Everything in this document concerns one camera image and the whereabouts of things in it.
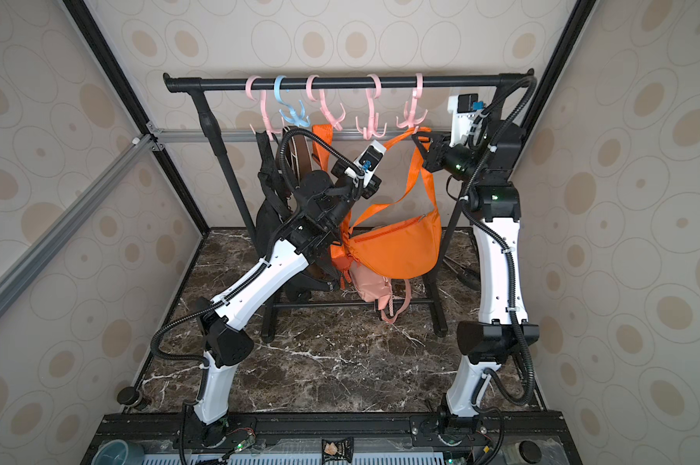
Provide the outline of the bright orange bag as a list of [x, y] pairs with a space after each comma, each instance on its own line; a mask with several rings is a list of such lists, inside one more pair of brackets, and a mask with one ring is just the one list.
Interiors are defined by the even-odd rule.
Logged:
[[341, 244], [330, 247], [333, 265], [338, 270], [348, 273], [350, 265], [356, 263], [392, 279], [412, 279], [433, 270], [439, 257], [442, 226], [434, 177], [423, 167], [423, 162], [421, 149], [416, 147], [404, 194], [409, 195], [418, 181], [423, 182], [433, 209], [424, 215], [361, 234], [355, 234], [354, 230], [392, 204], [375, 203], [356, 220], [347, 216], [340, 226]]

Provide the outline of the brown leather bag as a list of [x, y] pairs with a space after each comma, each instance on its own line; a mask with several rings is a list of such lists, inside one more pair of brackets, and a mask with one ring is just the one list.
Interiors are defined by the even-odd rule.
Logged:
[[304, 136], [297, 135], [288, 141], [286, 156], [298, 180], [313, 170], [311, 150]]

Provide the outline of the pink bag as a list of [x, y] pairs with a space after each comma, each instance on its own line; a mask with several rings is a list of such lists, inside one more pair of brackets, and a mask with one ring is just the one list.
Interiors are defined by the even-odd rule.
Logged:
[[394, 325], [398, 317], [410, 306], [412, 289], [408, 279], [403, 279], [404, 299], [396, 308], [391, 278], [381, 276], [360, 263], [350, 265], [349, 276], [360, 298], [365, 302], [375, 303], [381, 320], [389, 325]]

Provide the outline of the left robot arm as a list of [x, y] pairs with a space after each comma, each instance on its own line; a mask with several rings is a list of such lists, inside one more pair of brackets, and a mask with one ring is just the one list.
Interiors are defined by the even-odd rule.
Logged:
[[[304, 137], [325, 149], [336, 159], [330, 172], [313, 170], [297, 178], [287, 151], [295, 137]], [[331, 245], [340, 240], [340, 226], [353, 205], [375, 194], [380, 179], [375, 171], [387, 149], [379, 141], [354, 160], [336, 150], [309, 130], [287, 131], [272, 158], [272, 172], [278, 175], [278, 197], [291, 195], [295, 210], [270, 235], [265, 255], [231, 287], [203, 300], [199, 309], [164, 325], [150, 341], [150, 352], [170, 362], [196, 362], [202, 379], [196, 400], [190, 403], [202, 424], [224, 418], [237, 369], [254, 348], [245, 326], [276, 291], [310, 265], [326, 259]], [[164, 336], [174, 327], [197, 320], [204, 335], [202, 354], [171, 354], [161, 350]]]

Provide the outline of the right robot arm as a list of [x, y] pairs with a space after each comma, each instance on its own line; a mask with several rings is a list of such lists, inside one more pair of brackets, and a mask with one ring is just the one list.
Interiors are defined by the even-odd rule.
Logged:
[[475, 418], [489, 386], [516, 406], [530, 403], [536, 388], [529, 347], [539, 327], [522, 301], [518, 242], [522, 209], [510, 180], [522, 151], [515, 122], [537, 88], [532, 73], [507, 79], [488, 104], [473, 94], [449, 102], [449, 133], [420, 133], [415, 145], [428, 172], [448, 172], [462, 187], [439, 252], [444, 254], [460, 218], [466, 217], [479, 264], [480, 307], [476, 321], [457, 327], [462, 360], [443, 403], [451, 417]]

